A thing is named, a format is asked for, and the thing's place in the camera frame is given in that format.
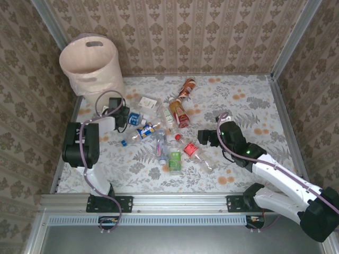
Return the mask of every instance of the damask wallpaper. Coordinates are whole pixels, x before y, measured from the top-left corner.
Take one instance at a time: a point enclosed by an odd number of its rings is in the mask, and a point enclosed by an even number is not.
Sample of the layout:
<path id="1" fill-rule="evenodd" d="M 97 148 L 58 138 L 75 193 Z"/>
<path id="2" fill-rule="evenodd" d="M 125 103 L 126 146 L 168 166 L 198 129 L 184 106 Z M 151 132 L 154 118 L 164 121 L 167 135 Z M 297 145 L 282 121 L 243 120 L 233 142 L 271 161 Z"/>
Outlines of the damask wallpaper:
<path id="1" fill-rule="evenodd" d="M 46 0 L 70 42 L 108 36 L 123 75 L 269 73 L 306 0 Z"/>
<path id="2" fill-rule="evenodd" d="M 0 253 L 21 253 L 49 193 L 75 95 L 30 1 L 0 1 Z"/>
<path id="3" fill-rule="evenodd" d="M 311 180 L 339 191 L 338 0 L 323 0 L 278 81 Z"/>

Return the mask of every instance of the leaf pattern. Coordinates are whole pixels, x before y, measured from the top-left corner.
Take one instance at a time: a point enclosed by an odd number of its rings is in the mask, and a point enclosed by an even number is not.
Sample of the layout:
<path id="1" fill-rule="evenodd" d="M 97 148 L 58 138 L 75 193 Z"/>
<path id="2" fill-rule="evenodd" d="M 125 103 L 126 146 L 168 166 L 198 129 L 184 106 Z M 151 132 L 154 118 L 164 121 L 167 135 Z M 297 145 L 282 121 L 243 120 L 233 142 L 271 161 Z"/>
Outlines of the leaf pattern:
<path id="1" fill-rule="evenodd" d="M 126 103 L 131 105 L 137 95 L 149 94 L 159 98 L 167 106 L 168 98 L 178 94 L 187 78 L 187 76 L 125 78 Z M 183 107 L 190 115 L 191 125 L 181 129 L 180 133 L 193 140 L 208 157 L 212 158 L 217 165 L 216 170 L 208 175 L 196 161 L 182 153 L 181 174 L 171 175 L 168 168 L 159 165 L 156 159 L 154 135 L 138 144 L 126 147 L 121 145 L 120 141 L 135 129 L 129 125 L 123 134 L 113 131 L 100 137 L 98 163 L 101 164 L 104 174 L 117 193 L 241 192 L 253 182 L 267 184 L 262 178 L 225 160 L 220 148 L 202 146 L 198 143 L 198 130 L 215 130 L 216 117 L 223 112 L 228 112 L 242 127 L 243 134 L 249 142 L 266 149 L 286 168 L 293 168 L 279 116 L 273 107 L 273 96 L 267 89 L 269 82 L 265 75 L 192 76 L 192 78 L 197 82 L 197 86 L 189 99 L 183 102 Z M 257 90 L 251 92 L 252 86 Z M 251 103 L 266 107 L 253 110 L 249 106 Z M 80 112 L 77 120 L 81 122 L 92 117 L 93 109 L 83 101 Z M 16 143 L 9 144 L 13 150 Z M 176 144 L 175 139 L 168 136 L 168 146 Z M 77 170 L 65 165 L 58 192 L 86 191 L 89 191 L 89 188 L 83 177 Z"/>

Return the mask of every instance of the floor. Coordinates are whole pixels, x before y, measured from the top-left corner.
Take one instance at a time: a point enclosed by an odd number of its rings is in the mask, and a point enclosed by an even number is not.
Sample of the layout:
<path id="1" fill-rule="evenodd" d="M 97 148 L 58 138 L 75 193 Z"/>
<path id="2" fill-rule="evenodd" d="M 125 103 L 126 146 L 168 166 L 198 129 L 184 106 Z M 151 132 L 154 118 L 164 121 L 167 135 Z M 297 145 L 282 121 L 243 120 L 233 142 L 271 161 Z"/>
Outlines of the floor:
<path id="1" fill-rule="evenodd" d="M 286 218 L 269 230 L 244 226 L 121 226 L 101 234 L 96 226 L 49 227 L 44 254 L 322 254 L 322 245 Z"/>
<path id="2" fill-rule="evenodd" d="M 188 77 L 131 77 L 124 78 L 127 105 L 138 95 L 151 95 L 168 105 Z M 197 144 L 198 130 L 215 130 L 215 117 L 227 111 L 242 127 L 249 142 L 259 144 L 286 168 L 295 171 L 283 128 L 266 75 L 196 76 L 197 82 L 189 100 L 183 106 L 191 118 L 191 125 L 182 129 L 184 137 Z M 90 119 L 94 108 L 83 100 L 78 121 Z M 218 168 L 210 175 L 194 161 L 182 156 L 182 174 L 172 176 L 155 158 L 155 137 L 152 135 L 138 145 L 123 147 L 120 143 L 135 127 L 125 133 L 113 131 L 100 137 L 99 164 L 116 193 L 215 193 L 242 192 L 252 183 L 264 184 L 276 190 L 264 179 L 231 164 L 222 157 L 220 148 L 202 146 Z M 169 143 L 176 141 L 169 137 Z M 57 189 L 59 193 L 89 192 L 83 176 L 68 164 Z"/>

